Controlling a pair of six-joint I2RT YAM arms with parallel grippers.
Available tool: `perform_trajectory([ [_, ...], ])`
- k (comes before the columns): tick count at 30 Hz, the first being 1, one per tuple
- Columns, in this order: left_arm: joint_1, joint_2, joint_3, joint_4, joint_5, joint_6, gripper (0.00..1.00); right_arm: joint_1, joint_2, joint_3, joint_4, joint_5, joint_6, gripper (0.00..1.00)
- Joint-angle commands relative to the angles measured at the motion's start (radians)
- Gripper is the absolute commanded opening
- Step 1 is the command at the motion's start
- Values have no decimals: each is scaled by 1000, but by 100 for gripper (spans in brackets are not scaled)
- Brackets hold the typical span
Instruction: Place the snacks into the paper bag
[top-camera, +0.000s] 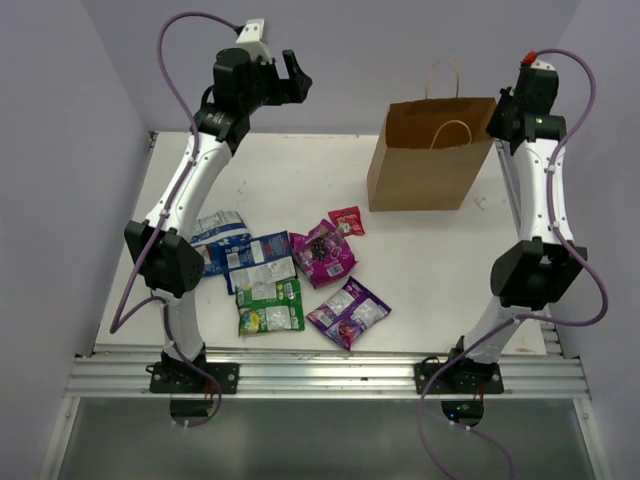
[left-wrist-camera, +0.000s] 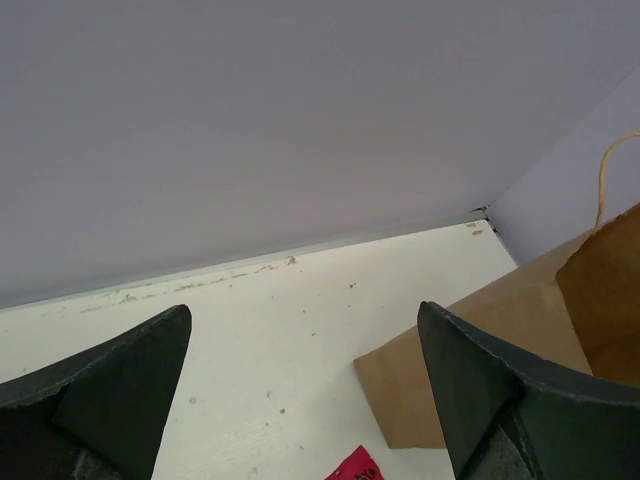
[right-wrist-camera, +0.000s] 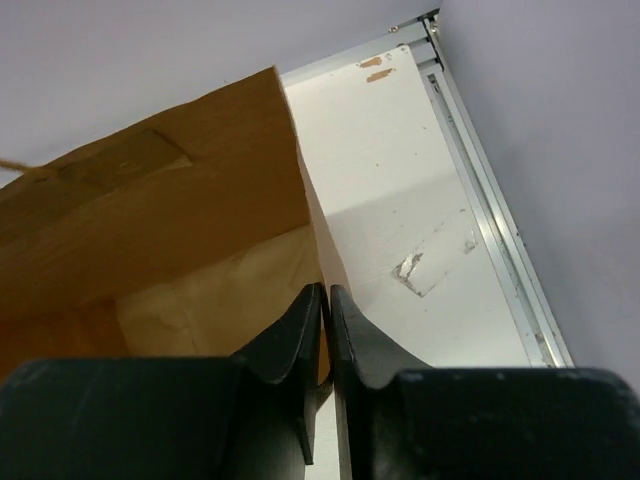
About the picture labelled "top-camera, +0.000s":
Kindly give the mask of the small red snack packet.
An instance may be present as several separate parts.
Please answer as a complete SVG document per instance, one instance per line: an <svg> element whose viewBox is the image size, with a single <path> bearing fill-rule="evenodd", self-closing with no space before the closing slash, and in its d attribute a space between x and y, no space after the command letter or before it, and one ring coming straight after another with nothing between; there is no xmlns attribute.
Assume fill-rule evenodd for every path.
<svg viewBox="0 0 640 480"><path fill-rule="evenodd" d="M328 213L328 216L343 237L365 235L361 212L358 206L333 210Z"/></svg>

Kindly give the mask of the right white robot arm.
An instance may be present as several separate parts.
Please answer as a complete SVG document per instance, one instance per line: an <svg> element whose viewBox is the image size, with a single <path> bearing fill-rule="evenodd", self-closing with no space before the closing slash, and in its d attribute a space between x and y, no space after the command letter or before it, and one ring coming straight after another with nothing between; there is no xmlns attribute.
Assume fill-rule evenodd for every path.
<svg viewBox="0 0 640 480"><path fill-rule="evenodd" d="M557 302L581 272L562 245L573 235L564 203L561 163L566 122L551 108L559 87L555 68L525 60L514 87L502 90L487 126L503 146L504 163L515 169L519 193L518 241L491 269L492 298L474 328L459 341L465 357L451 362L445 379L468 392L499 360L518 328L515 316Z"/></svg>

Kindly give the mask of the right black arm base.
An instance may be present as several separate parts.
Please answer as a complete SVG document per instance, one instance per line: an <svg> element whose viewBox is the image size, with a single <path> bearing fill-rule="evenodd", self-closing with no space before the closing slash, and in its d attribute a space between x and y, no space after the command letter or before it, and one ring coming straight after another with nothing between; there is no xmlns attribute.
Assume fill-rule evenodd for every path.
<svg viewBox="0 0 640 480"><path fill-rule="evenodd" d="M505 391L497 363L480 364L463 359L439 375L428 389L428 395L463 395L463 400L442 400L444 416L455 423L476 426L484 416L484 397Z"/></svg>

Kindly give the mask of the magenta snack bag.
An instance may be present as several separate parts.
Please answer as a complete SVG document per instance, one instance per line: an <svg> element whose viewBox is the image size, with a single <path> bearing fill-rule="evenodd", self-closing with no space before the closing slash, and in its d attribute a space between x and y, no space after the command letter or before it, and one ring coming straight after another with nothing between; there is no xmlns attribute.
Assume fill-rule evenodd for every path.
<svg viewBox="0 0 640 480"><path fill-rule="evenodd" d="M314 289L346 277L357 264L348 242L326 219L306 235L291 232L289 241L296 266Z"/></svg>

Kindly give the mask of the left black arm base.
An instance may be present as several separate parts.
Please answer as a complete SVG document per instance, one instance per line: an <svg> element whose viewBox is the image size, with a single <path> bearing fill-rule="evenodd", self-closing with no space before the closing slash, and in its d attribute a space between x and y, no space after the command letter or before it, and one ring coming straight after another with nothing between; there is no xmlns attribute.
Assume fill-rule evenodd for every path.
<svg viewBox="0 0 640 480"><path fill-rule="evenodd" d="M149 391L153 394L196 394L201 399L169 401L172 420L187 428L202 425L217 413L224 395L235 395L240 378L240 366L232 362L208 362L204 352L193 361L196 369L165 353L161 360L148 365L151 375Z"/></svg>

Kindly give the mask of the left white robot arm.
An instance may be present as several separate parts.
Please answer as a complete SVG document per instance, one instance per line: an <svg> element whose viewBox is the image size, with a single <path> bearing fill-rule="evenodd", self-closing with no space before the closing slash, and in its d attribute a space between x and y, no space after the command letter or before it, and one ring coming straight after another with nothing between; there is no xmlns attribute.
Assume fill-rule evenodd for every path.
<svg viewBox="0 0 640 480"><path fill-rule="evenodd" d="M172 379L185 392L201 390L207 367L197 361L204 350L194 290L204 259L191 245L196 220L217 177L250 130L251 115L263 106L300 104L313 83L291 50L282 53L286 77L273 60L251 57L242 48L219 52L213 83L192 117L191 135L165 192L141 222L128 222L124 237L152 298L162 304L166 344L163 355L179 361Z"/></svg>

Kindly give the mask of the brown paper bag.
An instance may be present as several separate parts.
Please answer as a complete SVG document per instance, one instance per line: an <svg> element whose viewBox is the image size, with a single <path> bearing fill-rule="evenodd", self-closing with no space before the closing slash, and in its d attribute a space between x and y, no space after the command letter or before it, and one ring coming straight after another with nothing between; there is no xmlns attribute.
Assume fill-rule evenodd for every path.
<svg viewBox="0 0 640 480"><path fill-rule="evenodd" d="M436 68L455 72L455 92L431 98ZM424 98L392 103L367 174L371 212L453 211L461 207L493 145L486 132L497 102L462 97L461 73L451 60L435 62L427 74Z"/></svg>

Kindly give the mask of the purple snack bag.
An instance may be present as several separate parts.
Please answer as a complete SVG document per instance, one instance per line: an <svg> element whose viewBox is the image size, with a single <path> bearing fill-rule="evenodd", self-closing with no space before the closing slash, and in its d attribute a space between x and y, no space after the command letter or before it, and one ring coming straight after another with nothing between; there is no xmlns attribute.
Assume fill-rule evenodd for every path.
<svg viewBox="0 0 640 480"><path fill-rule="evenodd" d="M391 312L385 302L350 276L338 291L305 318L336 345L350 351L364 332Z"/></svg>

